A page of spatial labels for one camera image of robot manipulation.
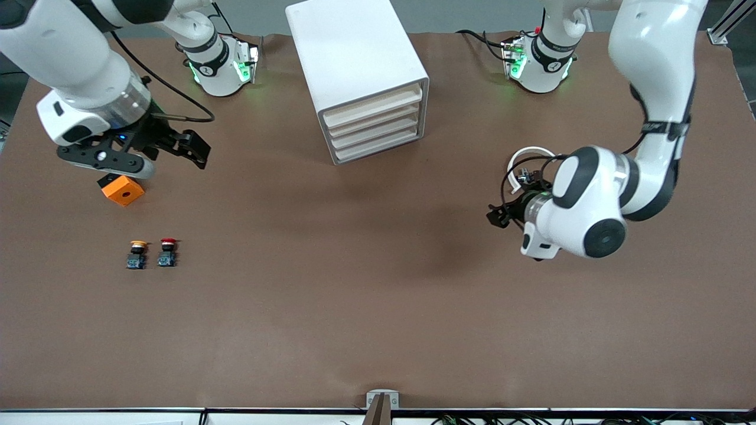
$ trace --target white cable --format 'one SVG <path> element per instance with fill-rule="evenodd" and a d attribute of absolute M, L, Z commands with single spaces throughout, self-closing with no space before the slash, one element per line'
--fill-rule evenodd
<path fill-rule="evenodd" d="M 517 157 L 523 154 L 538 154 L 538 155 L 544 155 L 547 157 L 553 157 L 554 154 L 551 153 L 550 150 L 546 149 L 545 147 L 540 146 L 528 146 L 524 147 L 523 149 L 518 150 L 515 152 L 515 154 L 512 156 L 512 159 L 510 160 L 510 164 L 507 166 L 507 169 L 512 169 L 512 166 L 515 163 L 515 160 L 517 160 Z M 510 180 L 510 185 L 512 185 L 512 194 L 515 194 L 518 190 L 520 190 L 520 183 L 517 181 L 517 176 L 515 175 L 514 171 L 510 173 L 510 176 L 508 177 Z"/>

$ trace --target black cable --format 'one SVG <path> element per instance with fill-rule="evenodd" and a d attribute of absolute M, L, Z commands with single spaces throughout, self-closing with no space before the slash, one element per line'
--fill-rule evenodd
<path fill-rule="evenodd" d="M 600 425 L 628 425 L 635 423 L 631 420 L 619 419 L 617 417 L 607 417 L 601 421 Z"/>
<path fill-rule="evenodd" d="M 496 421 L 500 425 L 504 425 L 504 422 L 502 422 L 501 420 L 496 419 Z M 531 424 L 525 422 L 525 420 L 523 420 L 523 419 L 521 419 L 519 417 L 513 418 L 509 423 L 507 423 L 507 425 L 514 425 L 515 423 L 521 423 L 522 425 L 531 425 Z"/>
<path fill-rule="evenodd" d="M 514 217 L 510 215 L 510 210 L 507 207 L 507 200 L 504 199 L 504 185 L 507 183 L 507 177 L 509 177 L 510 174 L 512 174 L 512 171 L 514 171 L 515 168 L 517 168 L 520 164 L 526 163 L 528 161 L 532 160 L 549 160 L 552 157 L 546 157 L 544 155 L 536 155 L 534 157 L 527 157 L 525 159 L 519 160 L 512 167 L 507 171 L 506 174 L 504 174 L 504 177 L 501 179 L 501 187 L 500 187 L 500 195 L 501 195 L 501 208 L 504 210 L 504 212 L 507 214 L 508 217 L 512 219 L 512 221 L 517 225 L 517 227 L 520 228 L 520 230 L 524 231 L 525 227 L 519 223 Z"/>
<path fill-rule="evenodd" d="M 551 157 L 548 160 L 546 160 L 546 162 L 541 166 L 541 174 L 538 175 L 538 183 L 541 185 L 541 189 L 543 189 L 545 191 L 548 190 L 548 189 L 546 189 L 546 185 L 544 184 L 544 171 L 546 171 L 546 166 L 549 165 L 549 164 L 551 164 L 554 161 L 563 161 L 563 160 L 566 160 L 567 157 L 568 157 L 568 155 L 561 155 L 561 154 L 560 155 L 554 155 L 553 157 Z"/>
<path fill-rule="evenodd" d="M 515 63 L 514 59 L 509 59 L 508 57 L 501 57 L 498 54 L 496 54 L 496 52 L 494 51 L 494 49 L 491 47 L 491 43 L 485 37 L 485 31 L 483 31 L 483 40 L 485 41 L 485 47 L 488 48 L 488 51 L 490 51 L 491 54 L 493 54 L 495 58 L 497 58 L 498 60 L 501 60 L 503 62 L 507 62 L 508 64 L 514 64 Z"/>
<path fill-rule="evenodd" d="M 463 425 L 475 425 L 475 422 L 466 417 L 454 416 L 453 418 L 457 421 L 457 423 L 462 423 Z"/>
<path fill-rule="evenodd" d="M 208 416 L 207 409 L 202 410 L 202 412 L 200 412 L 200 421 L 198 422 L 198 425 L 207 425 Z"/>
<path fill-rule="evenodd" d="M 223 14 L 223 11 L 218 6 L 218 4 L 215 3 L 215 2 L 213 2 L 212 3 L 212 8 L 214 8 L 215 12 L 217 12 L 219 15 L 221 15 L 221 17 L 223 18 L 223 21 L 226 22 L 226 26 L 228 27 L 228 32 L 230 32 L 231 34 L 233 34 L 234 31 L 231 29 L 231 25 L 228 23 L 228 19 L 226 19 L 226 15 Z"/>
<path fill-rule="evenodd" d="M 721 421 L 722 423 L 724 423 L 724 421 L 723 421 L 723 420 L 721 420 L 721 419 L 718 419 L 718 418 L 708 417 L 708 416 L 706 416 L 706 415 L 703 415 L 703 414 L 690 413 L 690 412 L 686 412 L 686 411 L 676 411 L 676 412 L 674 412 L 673 414 L 671 414 L 671 415 L 669 415 L 669 416 L 665 417 L 664 419 L 662 419 L 662 420 L 657 420 L 657 421 L 656 421 L 656 422 L 654 422 L 654 423 L 656 423 L 657 425 L 661 425 L 662 423 L 664 423 L 664 422 L 666 422 L 666 421 L 668 421 L 668 420 L 672 419 L 673 417 L 677 417 L 677 416 L 684 416 L 684 417 L 686 417 L 687 419 L 693 419 L 693 418 L 696 418 L 696 420 L 700 420 L 700 421 L 701 421 L 702 423 L 704 423 L 704 424 L 706 424 L 706 425 L 709 425 L 709 424 L 711 423 L 711 422 L 710 422 L 710 420 L 712 420 L 712 419 L 715 419 L 715 420 L 719 420 L 719 421 Z"/>
<path fill-rule="evenodd" d="M 481 414 L 481 419 L 485 425 L 500 425 L 499 420 L 492 414 Z"/>
<path fill-rule="evenodd" d="M 715 425 L 718 423 L 719 425 L 727 425 L 727 422 L 720 419 L 719 417 L 713 417 L 708 416 L 706 414 L 698 414 L 698 413 L 689 413 L 689 412 L 683 412 L 686 415 L 689 415 L 690 417 L 695 418 L 701 418 L 701 422 L 705 423 L 706 425 Z"/>
<path fill-rule="evenodd" d="M 520 413 L 526 416 L 528 419 L 532 420 L 535 425 L 550 425 L 548 420 L 545 420 L 542 417 L 537 416 L 535 414 L 529 414 L 527 412 L 517 412 L 517 413 Z"/>
<path fill-rule="evenodd" d="M 483 36 L 479 36 L 477 33 L 473 32 L 473 31 L 470 31 L 469 29 L 460 29 L 459 31 L 457 31 L 457 34 L 468 34 L 468 35 L 471 35 L 471 36 L 475 37 L 479 42 L 485 44 L 485 46 L 488 47 L 488 51 L 490 51 L 491 54 L 493 54 L 495 58 L 497 58 L 498 60 L 501 60 L 503 62 L 507 62 L 508 64 L 513 64 L 514 63 L 513 59 L 504 58 L 504 57 L 501 57 L 498 54 L 496 54 L 496 52 L 494 51 L 493 47 L 501 48 L 501 43 L 511 42 L 512 40 L 514 40 L 515 38 L 517 38 L 516 36 L 509 37 L 508 39 L 503 40 L 501 43 L 494 43 L 494 42 L 490 41 L 488 39 L 488 37 L 485 36 L 485 31 L 483 31 Z"/>
<path fill-rule="evenodd" d="M 644 137 L 646 137 L 645 134 L 640 135 L 640 138 L 638 138 L 638 141 L 635 142 L 635 144 L 633 146 L 630 146 L 628 149 L 625 149 L 624 152 L 622 152 L 622 154 L 627 155 L 630 152 L 632 152 L 633 150 L 635 150 L 638 146 L 640 146 L 640 142 L 643 141 Z"/>
<path fill-rule="evenodd" d="M 192 118 L 190 116 L 179 116 L 179 115 L 161 115 L 160 117 L 163 119 L 172 119 L 174 121 L 188 121 L 190 123 L 211 123 L 215 121 L 215 114 L 212 113 L 211 110 L 207 109 L 204 105 L 202 105 L 200 102 L 195 101 L 193 98 L 190 98 L 189 95 L 186 95 L 181 90 L 177 89 L 176 87 L 170 85 L 166 80 L 160 78 L 159 75 L 155 74 L 150 68 L 147 67 L 147 65 L 143 64 L 141 60 L 139 60 L 134 54 L 129 50 L 129 48 L 126 47 L 126 45 L 123 44 L 121 39 L 118 38 L 118 35 L 116 35 L 115 31 L 110 31 L 110 34 L 113 36 L 113 39 L 116 40 L 116 43 L 118 43 L 119 46 L 123 49 L 123 51 L 141 67 L 144 71 L 146 71 L 148 74 L 150 74 L 154 79 L 157 81 L 160 81 L 165 87 L 170 88 L 173 90 L 174 93 L 177 95 L 183 97 L 187 101 L 190 101 L 194 106 L 200 108 L 204 113 L 208 115 L 208 118 Z"/>
<path fill-rule="evenodd" d="M 486 43 L 488 45 L 494 46 L 494 47 L 501 47 L 501 45 L 498 45 L 494 42 L 489 42 L 487 39 L 484 39 L 483 37 L 479 36 L 477 33 L 470 31 L 469 29 L 460 29 L 457 31 L 457 34 L 469 34 L 473 37 L 475 37 L 479 42 Z"/>

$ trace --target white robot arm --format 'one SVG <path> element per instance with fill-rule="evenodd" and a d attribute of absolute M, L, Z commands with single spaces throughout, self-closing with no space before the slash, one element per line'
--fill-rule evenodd
<path fill-rule="evenodd" d="M 246 43 L 220 36 L 207 17 L 193 12 L 209 4 L 210 0 L 0 0 L 0 51 L 52 88 L 37 111 L 59 145 L 61 159 L 149 178 L 154 173 L 150 160 L 159 148 L 205 167 L 210 147 L 196 132 L 170 128 L 146 81 L 110 49 L 102 32 L 153 23 L 177 39 L 193 69 L 200 70 L 195 80 L 208 93 L 229 95 L 251 80 L 254 64 Z"/>
<path fill-rule="evenodd" d="M 507 76 L 534 93 L 554 90 L 567 77 L 572 54 L 585 34 L 580 9 L 616 10 L 622 0 L 541 0 L 544 22 L 539 33 L 523 33 L 504 56 Z"/>
<path fill-rule="evenodd" d="M 601 258 L 624 242 L 626 219 L 646 220 L 667 206 L 690 123 L 693 47 L 706 3 L 624 1 L 609 55 L 646 116 L 637 155 L 582 147 L 561 164 L 550 192 L 531 185 L 507 204 L 516 212 L 510 218 L 525 223 L 523 254 L 551 259 L 562 248 Z"/>

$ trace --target orange cube with hole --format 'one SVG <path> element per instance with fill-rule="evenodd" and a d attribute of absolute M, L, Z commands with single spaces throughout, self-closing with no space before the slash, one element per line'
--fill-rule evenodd
<path fill-rule="evenodd" d="M 121 175 L 104 186 L 102 193 L 105 194 L 107 199 L 112 200 L 120 206 L 127 206 L 142 196 L 144 189 L 136 181 L 131 180 L 125 175 Z"/>

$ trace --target black strap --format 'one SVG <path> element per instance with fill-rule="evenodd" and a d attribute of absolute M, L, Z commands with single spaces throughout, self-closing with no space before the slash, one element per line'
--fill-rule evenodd
<path fill-rule="evenodd" d="M 209 40 L 203 45 L 198 45 L 197 47 L 187 47 L 185 45 L 180 45 L 181 50 L 185 51 L 186 53 L 202 53 L 203 51 L 209 49 L 212 47 L 212 45 L 215 44 L 215 41 L 218 40 L 218 30 L 216 29 L 212 33 L 212 37 L 210 37 Z"/>
<path fill-rule="evenodd" d="M 543 31 L 541 31 L 540 33 L 538 33 L 538 39 L 542 43 L 544 43 L 544 45 L 547 48 L 550 48 L 553 51 L 561 51 L 562 53 L 567 53 L 568 51 L 573 51 L 573 50 L 575 50 L 576 47 L 578 47 L 578 44 L 580 44 L 579 41 L 577 43 L 575 43 L 573 45 L 569 45 L 569 46 L 562 46 L 562 45 L 554 44 L 554 43 L 551 42 L 551 40 L 549 40 L 549 39 L 546 38 L 546 36 L 544 35 Z"/>
<path fill-rule="evenodd" d="M 544 71 L 547 73 L 557 73 L 559 70 L 564 67 L 570 59 L 572 59 L 572 55 L 568 54 L 565 57 L 562 57 L 560 59 L 557 59 L 555 57 L 551 57 L 548 54 L 545 54 L 541 48 L 538 47 L 538 41 L 533 40 L 531 43 L 531 52 L 533 53 L 533 59 L 536 60 L 541 66 L 544 67 Z"/>
<path fill-rule="evenodd" d="M 690 118 L 685 123 L 672 123 L 670 121 L 646 121 L 640 132 L 647 134 L 667 134 L 670 141 L 675 141 L 688 134 Z"/>
<path fill-rule="evenodd" d="M 219 54 L 215 59 L 209 62 L 205 62 L 204 64 L 195 62 L 194 60 L 189 60 L 189 63 L 198 73 L 204 76 L 215 76 L 218 73 L 218 69 L 222 67 L 223 64 L 225 64 L 228 60 L 229 51 L 230 49 L 228 48 L 228 44 L 226 44 L 226 42 L 223 42 L 223 51 L 221 51 L 221 54 Z"/>

